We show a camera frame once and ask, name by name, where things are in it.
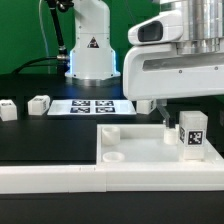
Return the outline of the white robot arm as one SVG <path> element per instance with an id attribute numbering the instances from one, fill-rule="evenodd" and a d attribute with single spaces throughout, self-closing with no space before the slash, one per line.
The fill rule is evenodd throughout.
<path id="1" fill-rule="evenodd" d="M 153 0 L 159 15 L 128 31 L 132 48 L 116 71 L 110 11 L 102 0 L 75 2 L 76 44 L 65 76 L 84 85 L 123 78 L 124 96 L 148 114 L 171 98 L 224 94 L 224 0 Z"/>

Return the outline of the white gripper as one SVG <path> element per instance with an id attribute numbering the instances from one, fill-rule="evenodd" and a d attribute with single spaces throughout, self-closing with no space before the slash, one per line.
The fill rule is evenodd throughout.
<path id="1" fill-rule="evenodd" d="M 132 101 L 224 94 L 224 38 L 185 41 L 180 19 L 149 19 L 128 31 L 124 96 Z M 169 129 L 176 127 L 157 106 Z"/>

